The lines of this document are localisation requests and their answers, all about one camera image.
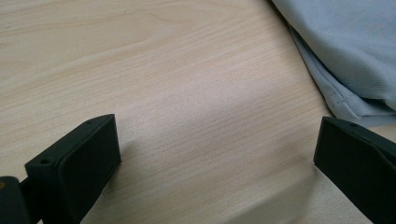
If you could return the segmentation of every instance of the folded cloth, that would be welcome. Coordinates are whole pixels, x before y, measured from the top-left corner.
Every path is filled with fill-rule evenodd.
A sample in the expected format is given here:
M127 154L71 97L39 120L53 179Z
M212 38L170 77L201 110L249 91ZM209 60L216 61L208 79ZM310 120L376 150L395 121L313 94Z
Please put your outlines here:
M273 2L337 118L396 123L396 1Z

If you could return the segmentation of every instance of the table surface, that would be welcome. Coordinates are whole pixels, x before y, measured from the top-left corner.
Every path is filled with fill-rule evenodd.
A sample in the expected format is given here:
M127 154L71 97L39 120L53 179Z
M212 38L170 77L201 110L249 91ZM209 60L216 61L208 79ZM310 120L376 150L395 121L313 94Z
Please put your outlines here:
M0 175L104 114L122 164L82 223L369 223L312 162L330 112L267 1L1 1Z

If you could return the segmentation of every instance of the light blue fabric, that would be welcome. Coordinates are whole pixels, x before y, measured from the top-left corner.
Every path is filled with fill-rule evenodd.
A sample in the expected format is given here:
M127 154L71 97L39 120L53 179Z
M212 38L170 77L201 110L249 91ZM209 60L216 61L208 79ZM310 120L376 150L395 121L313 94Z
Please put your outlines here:
M396 1L273 2L337 118L396 123Z

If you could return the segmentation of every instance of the wood grain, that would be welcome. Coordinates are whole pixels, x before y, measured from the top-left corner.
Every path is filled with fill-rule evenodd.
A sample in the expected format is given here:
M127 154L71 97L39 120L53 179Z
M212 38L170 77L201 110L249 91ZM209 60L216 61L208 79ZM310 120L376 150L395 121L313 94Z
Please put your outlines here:
M0 2L0 175L108 113L83 223L369 223L313 165L330 112L267 1Z

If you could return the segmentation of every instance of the black object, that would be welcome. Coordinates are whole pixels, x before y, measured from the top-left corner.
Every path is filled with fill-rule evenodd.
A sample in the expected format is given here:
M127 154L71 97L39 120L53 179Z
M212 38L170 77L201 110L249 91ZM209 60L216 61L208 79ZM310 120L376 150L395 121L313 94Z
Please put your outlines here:
M120 164L114 115L80 124L25 164L28 177L0 177L0 223L79 223Z
M348 121L323 118L315 165L374 223L396 223L396 144Z

